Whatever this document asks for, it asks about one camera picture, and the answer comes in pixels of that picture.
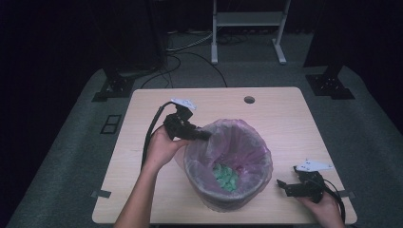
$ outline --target gray carpet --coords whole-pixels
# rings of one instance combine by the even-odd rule
[[[312,34],[284,34],[281,44],[288,61],[285,66],[278,63],[271,43],[267,45],[272,37],[274,34],[248,35],[245,42],[219,46],[216,68],[230,87],[300,88],[342,182],[356,195],[352,199],[358,216],[356,226],[401,227],[402,135],[360,77],[347,67],[342,69],[339,79],[350,88],[355,100],[332,100],[314,95],[305,75],[322,73],[324,67],[302,67]],[[170,47],[181,47],[200,38],[173,34]],[[210,58],[208,45],[184,51]],[[220,74],[202,58],[185,53],[175,56],[181,60],[179,68],[170,75],[164,74],[165,78],[156,77],[144,88],[224,86]],[[167,69],[178,63],[177,59],[168,57]],[[139,89],[157,74],[159,72],[136,80],[133,89]],[[8,227],[110,227],[98,225],[91,219],[96,202],[91,193],[101,188],[118,137],[118,133],[100,132],[108,115],[125,115],[129,99],[113,98],[93,103],[91,100],[101,90],[105,79],[103,71],[99,70],[88,81]]]

